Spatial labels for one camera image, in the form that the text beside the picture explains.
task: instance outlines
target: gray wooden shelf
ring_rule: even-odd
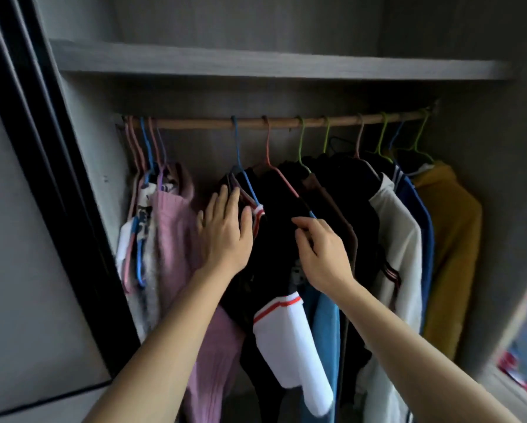
[[[341,80],[507,80],[502,61],[252,52],[107,42],[50,41],[60,71],[135,75]]]

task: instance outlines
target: yellow hoodie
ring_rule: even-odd
[[[412,181],[430,213],[435,237],[423,336],[453,360],[475,275],[483,208],[443,162],[436,162],[433,169]]]

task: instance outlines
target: wooden closet rod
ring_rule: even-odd
[[[406,113],[387,114],[389,123],[406,122],[409,120],[420,120],[426,116],[423,111],[409,111]],[[234,129],[230,119],[157,119],[157,126],[160,129]],[[269,122],[273,129],[290,129],[301,127],[301,121],[297,118],[270,118]],[[365,125],[382,123],[381,114],[366,114],[363,116]],[[358,115],[347,115],[344,117],[330,117],[330,126],[354,126],[360,125],[361,119]],[[304,119],[305,127],[326,127],[327,122],[324,117]],[[140,128],[139,118],[134,117],[133,126]],[[239,118],[238,127],[240,129],[267,129],[267,123],[262,118]]]

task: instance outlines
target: pink sweater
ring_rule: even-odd
[[[202,264],[195,213],[189,205],[193,185],[188,173],[180,170],[179,195],[157,192],[154,197],[159,220],[162,315]],[[232,384],[243,341],[243,331],[218,306],[187,384],[184,405],[190,423],[220,421],[225,386]]]

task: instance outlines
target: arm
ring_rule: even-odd
[[[309,282],[345,313],[418,421],[519,422],[353,279],[344,244],[324,220],[293,222]],[[302,229],[308,230],[312,246]]]
[[[249,208],[238,223],[239,189],[213,194],[197,217],[204,265],[168,314],[115,378],[85,423],[173,422],[206,329],[230,280],[252,251]]]

